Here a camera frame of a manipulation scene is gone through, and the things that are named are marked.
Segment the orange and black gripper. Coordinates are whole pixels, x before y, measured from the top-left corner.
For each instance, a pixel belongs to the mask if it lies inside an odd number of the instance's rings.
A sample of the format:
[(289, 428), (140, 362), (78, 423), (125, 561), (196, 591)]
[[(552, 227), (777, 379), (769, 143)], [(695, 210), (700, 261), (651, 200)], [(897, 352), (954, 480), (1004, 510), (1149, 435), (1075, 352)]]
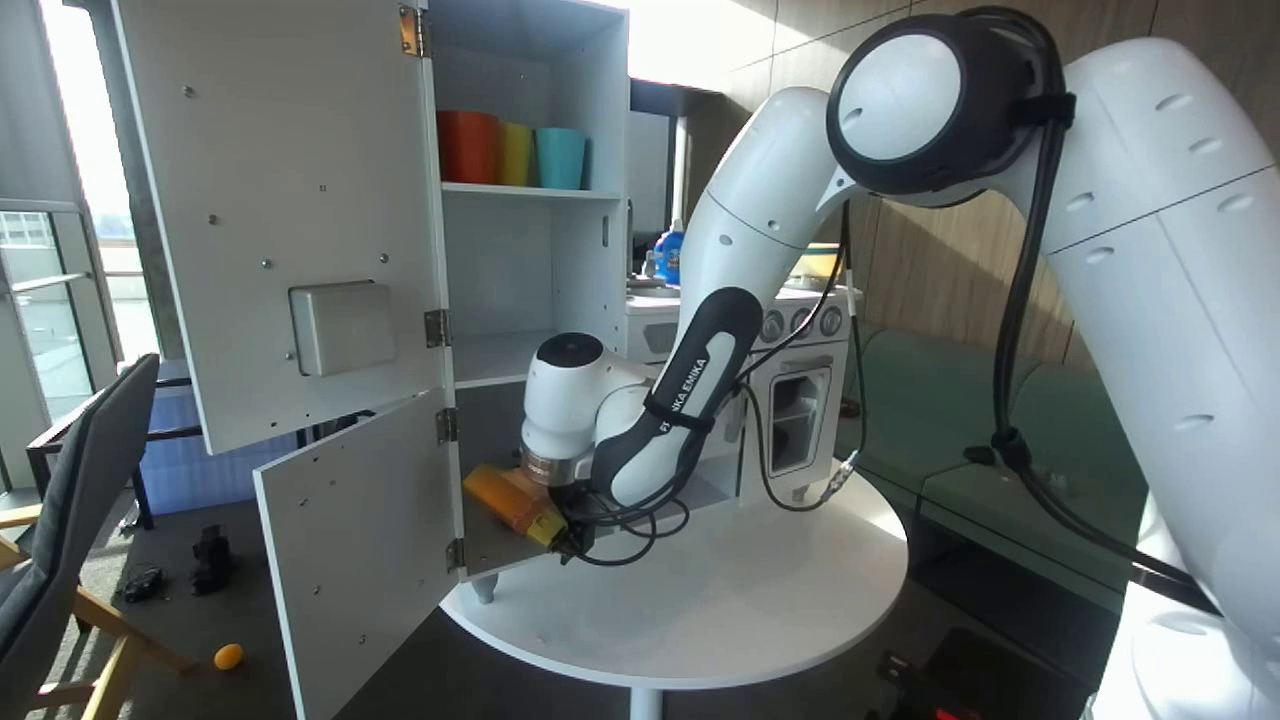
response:
[(572, 523), (552, 503), (549, 487), (532, 480), (523, 466), (481, 464), (464, 475), (464, 492), (508, 533), (523, 537), (546, 551), (558, 551), (562, 561), (584, 555), (591, 548), (591, 533)]

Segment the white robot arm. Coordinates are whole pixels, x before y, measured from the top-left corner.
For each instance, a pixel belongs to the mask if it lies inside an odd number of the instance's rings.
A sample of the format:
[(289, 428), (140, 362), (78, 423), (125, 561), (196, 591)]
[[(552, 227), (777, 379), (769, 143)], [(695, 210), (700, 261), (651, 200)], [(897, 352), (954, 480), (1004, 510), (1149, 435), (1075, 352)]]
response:
[(1101, 704), (1143, 720), (1280, 712), (1280, 169), (1228, 85), (1169, 34), (1069, 59), (1021, 7), (901, 15), (826, 91), (769, 94), (703, 184), (682, 243), (662, 371), (562, 330), (530, 362), (532, 541), (582, 555), (677, 497), (756, 368), (750, 342), (802, 248), (851, 195), (891, 206), (871, 287), (961, 294), (925, 216), (998, 195), (1023, 227), (1004, 312), (1050, 279), (1072, 312), (1159, 541), (1131, 548)]

